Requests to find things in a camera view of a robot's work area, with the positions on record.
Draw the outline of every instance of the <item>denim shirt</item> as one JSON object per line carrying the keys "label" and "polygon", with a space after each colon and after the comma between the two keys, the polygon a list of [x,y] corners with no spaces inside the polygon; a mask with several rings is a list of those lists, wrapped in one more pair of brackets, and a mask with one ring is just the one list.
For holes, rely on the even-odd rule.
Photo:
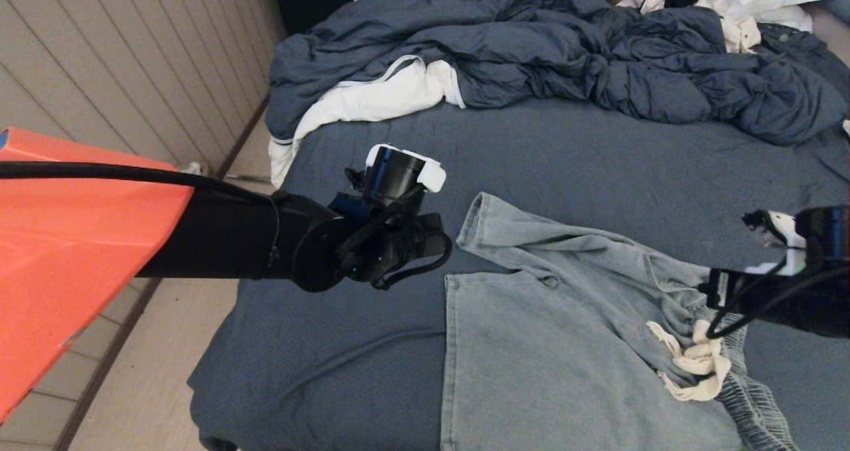
{"label": "denim shirt", "polygon": [[795,448],[769,390],[746,377],[745,332],[726,339],[716,400],[678,402],[656,375],[696,382],[646,322],[691,345],[710,317],[695,290],[707,268],[485,193],[458,244],[513,272],[446,276],[444,450]]}

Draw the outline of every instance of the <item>bed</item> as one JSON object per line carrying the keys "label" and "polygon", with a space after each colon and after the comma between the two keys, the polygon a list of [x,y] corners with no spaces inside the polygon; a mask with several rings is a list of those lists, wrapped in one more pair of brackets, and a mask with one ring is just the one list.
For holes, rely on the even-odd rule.
{"label": "bed", "polygon": [[[805,33],[762,30],[768,38],[783,34]],[[841,90],[850,70],[811,46],[811,35],[804,39],[808,46],[786,61],[834,82],[830,94],[850,103]],[[806,41],[765,41],[761,54]],[[449,236],[458,236],[470,203],[485,191],[680,260],[742,269],[776,254],[747,233],[743,212],[793,214],[848,202],[847,132],[828,122],[774,145],[728,121],[665,124],[588,100],[527,98],[487,109],[443,102],[379,122],[323,125],[301,141],[285,188],[330,203],[349,186],[344,167],[361,169],[371,146],[392,143],[443,164],[446,186],[428,195],[422,212],[440,212]],[[346,281],[306,294],[291,282],[243,281],[189,379],[201,442],[245,451],[439,448],[444,275],[474,272],[506,270],[456,250],[437,272],[391,291]],[[800,448],[850,443],[848,365],[846,341],[767,323],[747,332],[748,373],[773,390]]]}

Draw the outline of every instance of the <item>crumpled duvet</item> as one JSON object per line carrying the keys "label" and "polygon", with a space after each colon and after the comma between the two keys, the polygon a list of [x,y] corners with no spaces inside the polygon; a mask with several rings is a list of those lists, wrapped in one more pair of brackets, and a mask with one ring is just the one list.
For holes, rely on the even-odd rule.
{"label": "crumpled duvet", "polygon": [[405,54],[448,62],[473,108],[591,100],[659,122],[731,122],[777,145],[843,119],[825,79],[775,56],[727,54],[722,31],[716,12],[696,7],[641,16],[603,0],[361,0],[277,46],[268,128],[285,143],[335,84],[378,78]]}

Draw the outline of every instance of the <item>white paneled wall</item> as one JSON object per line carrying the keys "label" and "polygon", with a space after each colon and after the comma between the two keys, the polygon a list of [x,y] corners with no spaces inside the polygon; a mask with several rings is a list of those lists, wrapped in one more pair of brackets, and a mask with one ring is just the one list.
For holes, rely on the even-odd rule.
{"label": "white paneled wall", "polygon": [[[268,94],[276,0],[0,0],[0,128],[217,171]],[[0,427],[54,447],[144,281],[134,280]]]}

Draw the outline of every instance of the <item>floor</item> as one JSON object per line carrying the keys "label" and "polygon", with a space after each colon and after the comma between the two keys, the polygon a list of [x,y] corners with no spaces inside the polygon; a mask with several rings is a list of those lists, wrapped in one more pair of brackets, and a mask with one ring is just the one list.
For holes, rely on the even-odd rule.
{"label": "floor", "polygon": [[[260,118],[228,173],[268,175]],[[231,181],[270,193],[271,184]],[[189,373],[236,300],[236,280],[166,279],[89,408],[71,451],[203,451],[189,417]]]}

